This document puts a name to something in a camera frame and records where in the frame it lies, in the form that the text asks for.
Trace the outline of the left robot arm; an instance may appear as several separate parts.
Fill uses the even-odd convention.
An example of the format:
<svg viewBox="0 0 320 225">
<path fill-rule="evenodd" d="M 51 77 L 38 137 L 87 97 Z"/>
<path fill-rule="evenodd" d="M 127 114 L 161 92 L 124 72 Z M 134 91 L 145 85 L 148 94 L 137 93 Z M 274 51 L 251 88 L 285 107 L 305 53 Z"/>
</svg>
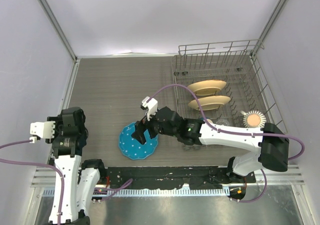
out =
<svg viewBox="0 0 320 225">
<path fill-rule="evenodd" d="M 89 207 L 96 185 L 107 177 L 101 159 L 82 161 L 83 148 L 89 132 L 86 116 L 80 107 L 63 109 L 47 118 L 53 125 L 46 143 L 52 147 L 54 167 L 57 168 L 54 199 L 49 215 L 50 225 L 89 225 Z"/>
</svg>

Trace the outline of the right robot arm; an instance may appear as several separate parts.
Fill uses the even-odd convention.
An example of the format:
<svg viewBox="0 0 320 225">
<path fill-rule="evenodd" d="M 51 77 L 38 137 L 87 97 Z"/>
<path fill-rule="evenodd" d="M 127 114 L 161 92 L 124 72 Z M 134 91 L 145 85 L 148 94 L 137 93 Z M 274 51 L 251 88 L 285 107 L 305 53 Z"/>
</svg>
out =
<svg viewBox="0 0 320 225">
<path fill-rule="evenodd" d="M 247 150 L 228 161 L 225 175 L 233 183 L 261 169 L 288 170 L 290 141 L 273 123 L 263 128 L 222 126 L 204 119 L 183 118 L 166 106 L 137 121 L 131 137 L 143 145 L 147 142 L 145 132 L 151 139 L 166 135 L 187 146 L 221 145 Z"/>
</svg>

